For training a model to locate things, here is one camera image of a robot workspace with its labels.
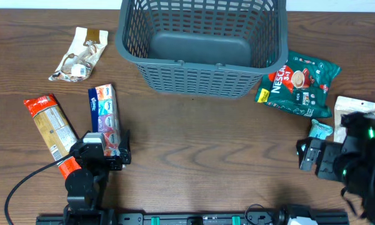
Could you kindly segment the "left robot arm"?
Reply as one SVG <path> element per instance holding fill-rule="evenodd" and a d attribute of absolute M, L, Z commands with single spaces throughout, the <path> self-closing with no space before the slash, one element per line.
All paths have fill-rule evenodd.
<path fill-rule="evenodd" d="M 80 165 L 65 180 L 67 208 L 64 224 L 118 223 L 115 210 L 101 207 L 111 171 L 120 171 L 131 163 L 130 131 L 126 131 L 118 146 L 119 155 L 105 156 L 104 134 L 88 131 L 70 148 L 70 154 Z"/>

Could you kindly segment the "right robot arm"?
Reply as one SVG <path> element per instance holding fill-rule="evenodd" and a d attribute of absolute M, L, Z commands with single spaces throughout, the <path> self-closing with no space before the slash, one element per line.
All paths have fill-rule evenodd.
<path fill-rule="evenodd" d="M 352 112 L 341 116 L 341 126 L 346 128 L 342 143 L 315 137 L 298 140 L 299 168 L 310 171 L 315 164 L 319 179 L 343 183 L 341 195 L 361 197 L 361 217 L 375 224 L 375 116 Z"/>

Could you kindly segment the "Kleenex tissue multipack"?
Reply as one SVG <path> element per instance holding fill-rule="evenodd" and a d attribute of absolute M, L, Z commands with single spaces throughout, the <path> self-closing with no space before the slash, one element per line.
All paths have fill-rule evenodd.
<path fill-rule="evenodd" d="M 121 142 L 119 114 L 116 92 L 111 84 L 97 86 L 88 90 L 92 131 L 103 133 L 105 140 L 104 155 L 120 156 Z"/>

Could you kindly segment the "small teal snack packet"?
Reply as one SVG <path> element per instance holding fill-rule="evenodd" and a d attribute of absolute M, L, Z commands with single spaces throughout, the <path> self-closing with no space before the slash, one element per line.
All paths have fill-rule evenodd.
<path fill-rule="evenodd" d="M 320 123 L 316 119 L 311 120 L 312 126 L 308 134 L 309 138 L 318 138 L 326 140 L 333 133 L 333 128 L 326 124 Z"/>

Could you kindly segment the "green Nescafe 3-in-1 bag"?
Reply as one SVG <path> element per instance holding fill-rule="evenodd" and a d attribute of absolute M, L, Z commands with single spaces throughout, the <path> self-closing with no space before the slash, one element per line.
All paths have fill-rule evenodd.
<path fill-rule="evenodd" d="M 263 76 L 255 101 L 308 118 L 329 118 L 326 99 L 340 72 L 337 64 L 289 51 L 281 69 Z"/>

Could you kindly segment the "beige resealable pouch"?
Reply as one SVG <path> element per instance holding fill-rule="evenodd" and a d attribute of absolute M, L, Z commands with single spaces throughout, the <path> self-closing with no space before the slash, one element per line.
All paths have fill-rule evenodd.
<path fill-rule="evenodd" d="M 375 115 L 375 102 L 338 96 L 334 106 L 334 142 L 343 143 L 346 129 L 341 126 L 341 116 L 350 113 L 372 113 Z"/>

